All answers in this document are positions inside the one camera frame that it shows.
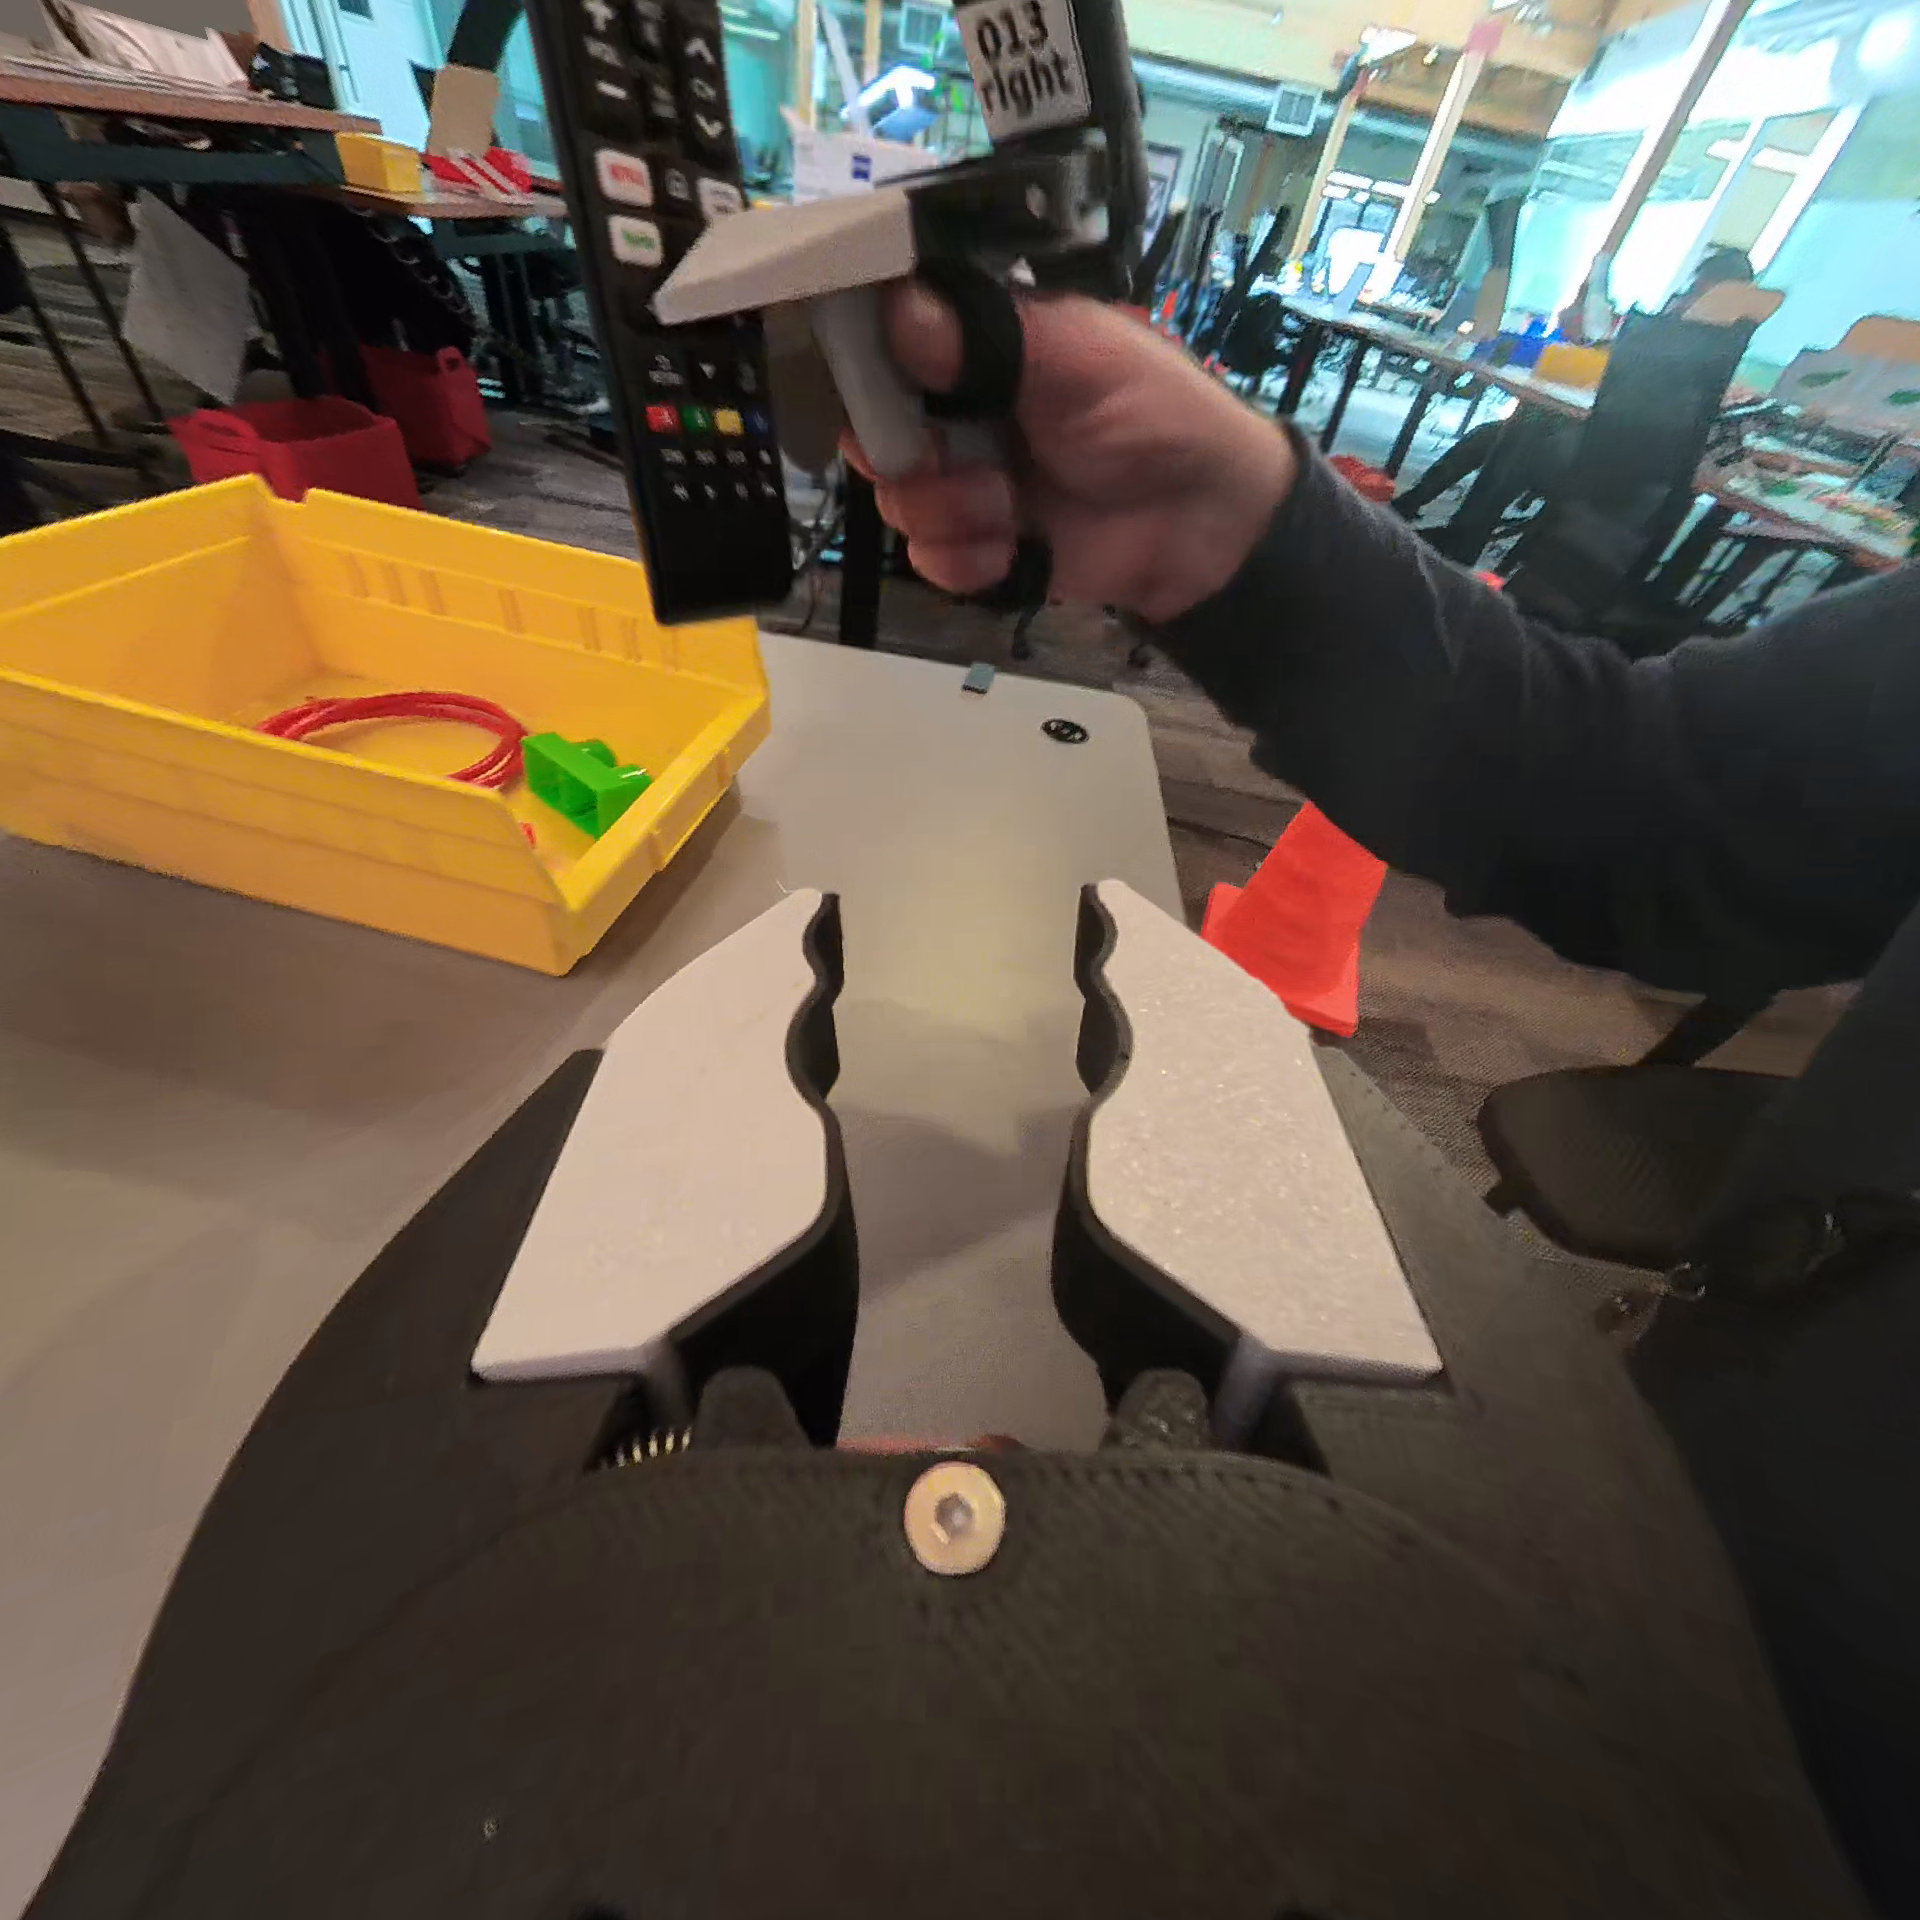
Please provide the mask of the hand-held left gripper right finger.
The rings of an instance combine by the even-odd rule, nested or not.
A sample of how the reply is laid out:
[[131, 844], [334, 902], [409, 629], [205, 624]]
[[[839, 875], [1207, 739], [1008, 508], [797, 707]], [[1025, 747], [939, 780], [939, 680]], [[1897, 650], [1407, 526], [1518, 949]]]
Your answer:
[[1073, 980], [1083, 1110], [1048, 1298], [1099, 1380], [1441, 1380], [1314, 1028], [1114, 875], [1078, 894]]

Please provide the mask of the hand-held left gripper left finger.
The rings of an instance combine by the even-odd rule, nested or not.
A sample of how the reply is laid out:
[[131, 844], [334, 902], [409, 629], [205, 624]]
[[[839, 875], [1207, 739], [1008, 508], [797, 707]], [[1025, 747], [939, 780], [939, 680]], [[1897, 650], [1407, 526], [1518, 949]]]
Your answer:
[[840, 902], [786, 893], [598, 1048], [474, 1380], [850, 1380]]

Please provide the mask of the person's dark zip jacket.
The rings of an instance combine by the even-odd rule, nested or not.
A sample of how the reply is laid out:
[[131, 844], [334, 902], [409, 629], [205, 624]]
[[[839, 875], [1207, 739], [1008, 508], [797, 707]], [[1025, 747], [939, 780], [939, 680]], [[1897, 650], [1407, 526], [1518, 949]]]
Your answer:
[[1626, 1355], [1872, 1912], [1920, 1904], [1920, 928], [1762, 1110]]

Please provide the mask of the white box with glasses print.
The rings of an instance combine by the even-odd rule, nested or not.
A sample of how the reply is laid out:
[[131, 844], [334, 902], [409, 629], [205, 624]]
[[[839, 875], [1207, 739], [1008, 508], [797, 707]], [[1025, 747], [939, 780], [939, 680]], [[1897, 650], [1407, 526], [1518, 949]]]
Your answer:
[[797, 207], [801, 201], [872, 195], [881, 183], [942, 170], [942, 154], [909, 149], [909, 140], [801, 129], [797, 106], [785, 106], [785, 129], [786, 129], [786, 201]]

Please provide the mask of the black remote control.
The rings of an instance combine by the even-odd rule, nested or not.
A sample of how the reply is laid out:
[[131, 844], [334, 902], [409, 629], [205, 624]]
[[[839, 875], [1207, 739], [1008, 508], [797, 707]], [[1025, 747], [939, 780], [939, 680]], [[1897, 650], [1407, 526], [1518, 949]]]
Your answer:
[[722, 6], [529, 0], [614, 463], [653, 624], [776, 610], [797, 582], [760, 320], [659, 320], [659, 282], [744, 215]]

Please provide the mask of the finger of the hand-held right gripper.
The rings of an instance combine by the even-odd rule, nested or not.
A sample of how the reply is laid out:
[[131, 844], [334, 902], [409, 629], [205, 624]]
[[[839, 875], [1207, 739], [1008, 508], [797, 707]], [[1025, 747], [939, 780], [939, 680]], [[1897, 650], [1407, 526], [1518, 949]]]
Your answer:
[[744, 207], [696, 232], [659, 276], [651, 316], [659, 325], [825, 301], [906, 282], [916, 267], [909, 187], [872, 187], [801, 207]]

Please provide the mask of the green plastic block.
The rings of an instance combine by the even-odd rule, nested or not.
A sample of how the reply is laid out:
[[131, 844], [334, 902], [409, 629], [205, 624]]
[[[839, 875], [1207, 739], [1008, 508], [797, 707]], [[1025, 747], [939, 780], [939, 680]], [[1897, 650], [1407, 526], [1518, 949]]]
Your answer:
[[611, 838], [640, 799], [651, 767], [622, 760], [602, 739], [523, 739], [523, 780], [582, 838]]

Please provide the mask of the yellow plastic bin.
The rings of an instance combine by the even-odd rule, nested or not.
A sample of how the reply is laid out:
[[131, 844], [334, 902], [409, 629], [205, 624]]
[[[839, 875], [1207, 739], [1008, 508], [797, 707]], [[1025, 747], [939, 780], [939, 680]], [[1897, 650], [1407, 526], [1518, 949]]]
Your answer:
[[[257, 477], [7, 534], [0, 610], [7, 838], [543, 980], [611, 940], [769, 739], [746, 616], [659, 629], [640, 560]], [[449, 779], [479, 728], [260, 728], [424, 686], [602, 739], [653, 780], [582, 838], [529, 780]]]

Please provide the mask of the person's right hand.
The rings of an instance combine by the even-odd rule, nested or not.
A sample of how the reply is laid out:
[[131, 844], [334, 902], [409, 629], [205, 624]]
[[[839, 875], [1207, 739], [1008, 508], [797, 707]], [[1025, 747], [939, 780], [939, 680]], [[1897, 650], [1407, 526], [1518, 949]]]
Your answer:
[[1016, 540], [1048, 540], [1048, 588], [1150, 629], [1211, 602], [1298, 480], [1276, 420], [1226, 394], [1183, 351], [1083, 295], [1016, 295], [1016, 449], [971, 463], [922, 449], [881, 477], [857, 426], [840, 455], [916, 577], [986, 594]]

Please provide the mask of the person's right forearm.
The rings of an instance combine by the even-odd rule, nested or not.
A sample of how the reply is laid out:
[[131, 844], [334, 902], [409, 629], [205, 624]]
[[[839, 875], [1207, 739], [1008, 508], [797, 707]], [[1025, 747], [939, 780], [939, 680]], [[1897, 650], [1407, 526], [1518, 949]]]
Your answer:
[[1243, 572], [1154, 629], [1258, 767], [1582, 973], [1778, 996], [1879, 966], [1920, 893], [1911, 560], [1632, 661], [1286, 449]]

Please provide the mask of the red fabric bin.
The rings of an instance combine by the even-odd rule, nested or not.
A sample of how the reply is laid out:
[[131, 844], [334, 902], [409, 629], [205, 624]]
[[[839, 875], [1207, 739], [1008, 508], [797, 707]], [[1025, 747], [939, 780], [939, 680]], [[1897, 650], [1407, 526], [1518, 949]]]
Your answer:
[[462, 477], [494, 449], [488, 399], [462, 351], [364, 351], [364, 373], [413, 467]]
[[348, 394], [193, 411], [176, 412], [165, 437], [178, 445], [193, 480], [257, 477], [282, 500], [323, 486], [424, 508], [402, 426]]

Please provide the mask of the long wooden workbench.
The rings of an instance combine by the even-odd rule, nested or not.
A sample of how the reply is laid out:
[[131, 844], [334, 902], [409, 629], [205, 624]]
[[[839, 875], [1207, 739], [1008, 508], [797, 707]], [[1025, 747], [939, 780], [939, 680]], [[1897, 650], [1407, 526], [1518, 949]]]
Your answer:
[[78, 69], [0, 63], [7, 106], [113, 111], [113, 118], [178, 118], [178, 129], [272, 129], [272, 136], [382, 136], [367, 111], [327, 111], [272, 99], [257, 88], [186, 88], [186, 81], [95, 81]]

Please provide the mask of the black office chair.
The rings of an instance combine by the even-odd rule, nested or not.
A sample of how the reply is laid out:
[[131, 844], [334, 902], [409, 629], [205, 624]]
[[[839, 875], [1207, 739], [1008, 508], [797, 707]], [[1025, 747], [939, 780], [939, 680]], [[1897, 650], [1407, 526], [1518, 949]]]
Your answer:
[[1429, 498], [1474, 480], [1425, 540], [1481, 572], [1518, 500], [1518, 540], [1497, 560], [1508, 594], [1550, 629], [1603, 629], [1637, 594], [1652, 555], [1693, 500], [1721, 399], [1762, 325], [1752, 256], [1713, 248], [1663, 306], [1615, 325], [1594, 411], [1509, 411], [1490, 437], [1468, 437], [1388, 508], [1415, 519]]
[[1672, 1298], [1794, 1298], [1818, 1269], [1911, 1242], [1911, 1182], [1794, 1192], [1762, 1148], [1799, 1078], [1708, 1063], [1538, 1073], [1481, 1107], [1490, 1214], [1557, 1251], [1652, 1269]]

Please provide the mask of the orange traffic cone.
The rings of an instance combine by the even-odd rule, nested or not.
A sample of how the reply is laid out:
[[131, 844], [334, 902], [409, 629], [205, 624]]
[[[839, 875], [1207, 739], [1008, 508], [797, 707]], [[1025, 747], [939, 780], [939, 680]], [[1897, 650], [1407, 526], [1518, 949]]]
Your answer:
[[1386, 864], [1317, 806], [1298, 806], [1250, 883], [1215, 883], [1207, 941], [1250, 973], [1317, 1040], [1357, 1040], [1357, 940]]

